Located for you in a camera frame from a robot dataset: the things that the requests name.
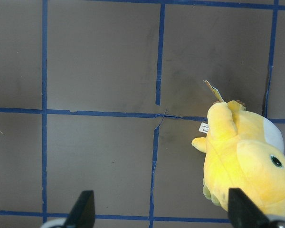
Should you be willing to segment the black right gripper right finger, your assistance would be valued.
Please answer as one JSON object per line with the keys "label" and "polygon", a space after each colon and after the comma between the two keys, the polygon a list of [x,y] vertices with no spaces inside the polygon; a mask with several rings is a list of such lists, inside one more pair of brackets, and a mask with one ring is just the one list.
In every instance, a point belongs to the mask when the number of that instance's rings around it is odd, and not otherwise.
{"label": "black right gripper right finger", "polygon": [[264,214],[240,188],[228,190],[228,219],[234,228],[285,228],[285,217]]}

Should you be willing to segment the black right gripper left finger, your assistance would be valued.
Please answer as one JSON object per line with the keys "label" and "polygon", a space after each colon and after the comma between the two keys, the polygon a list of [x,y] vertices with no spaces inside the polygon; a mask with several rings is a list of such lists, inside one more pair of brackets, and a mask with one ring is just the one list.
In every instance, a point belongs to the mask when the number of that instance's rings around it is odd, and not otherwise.
{"label": "black right gripper left finger", "polygon": [[95,198],[93,190],[80,193],[67,218],[45,222],[42,228],[93,228],[95,225]]}

